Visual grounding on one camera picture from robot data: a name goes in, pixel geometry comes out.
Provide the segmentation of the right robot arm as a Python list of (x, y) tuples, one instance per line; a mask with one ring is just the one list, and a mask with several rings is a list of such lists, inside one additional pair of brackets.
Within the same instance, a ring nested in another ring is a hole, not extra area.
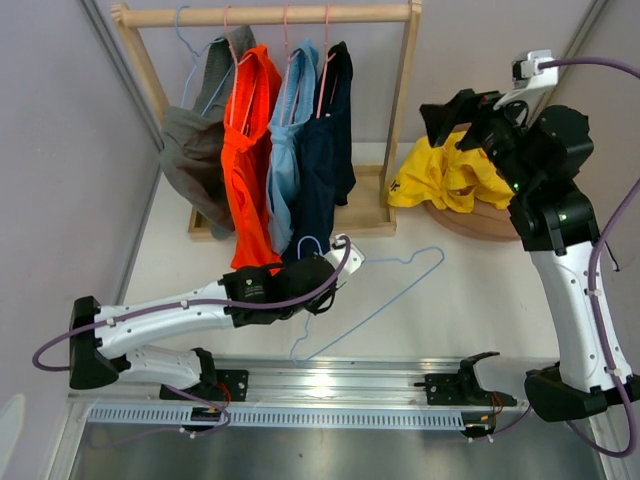
[(500, 104), (497, 91), (459, 91), (419, 112), (432, 147), (460, 125), (456, 147), (481, 149), (514, 196), (508, 211), (540, 276), (559, 345), (553, 365), (526, 372), (523, 387), (547, 422), (581, 420), (639, 398), (639, 377), (619, 346), (600, 276), (604, 236), (595, 210), (574, 179), (594, 150), (586, 115), (564, 105), (545, 108), (528, 127), (527, 104)]

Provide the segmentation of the blue wire hanger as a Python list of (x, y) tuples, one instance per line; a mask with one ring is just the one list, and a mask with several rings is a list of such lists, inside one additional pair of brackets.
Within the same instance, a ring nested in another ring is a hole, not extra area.
[(439, 246), (428, 246), (428, 247), (423, 247), (423, 248), (420, 248), (418, 250), (415, 250), (406, 259), (403, 259), (401, 257), (372, 258), (372, 259), (366, 258), (363, 261), (363, 263), (364, 264), (369, 264), (369, 265), (387, 264), (387, 263), (397, 263), (397, 264), (400, 264), (400, 265), (411, 265), (414, 262), (414, 260), (416, 259), (417, 256), (419, 256), (421, 254), (431, 253), (431, 252), (438, 253), (440, 255), (440, 258), (434, 263), (433, 266), (431, 266), (429, 269), (425, 270), (419, 277), (417, 277), (409, 285), (407, 285), (405, 288), (403, 288), (401, 291), (399, 291), (396, 295), (394, 295), (392, 298), (390, 298), (387, 302), (382, 304), (380, 307), (378, 307), (376, 310), (374, 310), (368, 316), (364, 317), (362, 320), (360, 320), (354, 326), (349, 328), (347, 331), (345, 331), (341, 335), (335, 337), (333, 340), (328, 342), (322, 348), (320, 348), (317, 351), (307, 355), (306, 357), (296, 358), (295, 357), (296, 348), (298, 347), (298, 345), (301, 342), (303, 342), (304, 340), (307, 340), (309, 338), (309, 336), (310, 336), (310, 333), (311, 333), (311, 315), (308, 314), (307, 318), (305, 320), (305, 323), (304, 323), (304, 334), (302, 336), (298, 337), (294, 341), (294, 343), (292, 344), (292, 346), (290, 348), (290, 351), (289, 351), (289, 360), (293, 362), (293, 364), (294, 364), (294, 366), (296, 368), (299, 368), (300, 365), (303, 362), (307, 362), (307, 361), (310, 361), (312, 359), (315, 359), (321, 353), (324, 353), (327, 350), (329, 350), (330, 348), (332, 348), (335, 345), (339, 344), (340, 342), (342, 342), (343, 340), (345, 340), (346, 338), (351, 336), (353, 333), (355, 333), (356, 331), (358, 331), (359, 329), (364, 327), (367, 323), (369, 323), (375, 317), (377, 317), (378, 315), (383, 313), (385, 310), (387, 310), (389, 307), (391, 307), (394, 303), (398, 302), (403, 296), (405, 296), (407, 293), (409, 293), (416, 286), (418, 286), (423, 280), (425, 280), (428, 276), (430, 276), (434, 271), (436, 271), (446, 261), (447, 256), (446, 256), (446, 252), (445, 252), (445, 250), (443, 248), (441, 248)]

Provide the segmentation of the yellow shorts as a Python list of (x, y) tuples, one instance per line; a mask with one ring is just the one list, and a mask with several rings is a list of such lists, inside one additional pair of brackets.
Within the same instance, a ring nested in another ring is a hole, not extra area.
[(472, 213), (478, 201), (507, 209), (512, 190), (482, 149), (456, 148), (464, 135), (454, 132), (440, 147), (426, 137), (416, 141), (389, 186), (388, 204), (409, 208), (428, 202), (460, 214)]

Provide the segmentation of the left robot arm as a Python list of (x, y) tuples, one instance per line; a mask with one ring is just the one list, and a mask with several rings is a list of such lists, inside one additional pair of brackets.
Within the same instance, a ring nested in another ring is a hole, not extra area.
[(292, 264), (243, 267), (189, 293), (137, 305), (75, 300), (69, 338), (69, 385), (91, 390), (118, 381), (149, 382), (197, 400), (217, 387), (213, 356), (202, 348), (174, 353), (154, 342), (205, 330), (268, 326), (301, 311), (331, 307), (344, 271), (339, 256), (313, 254)]

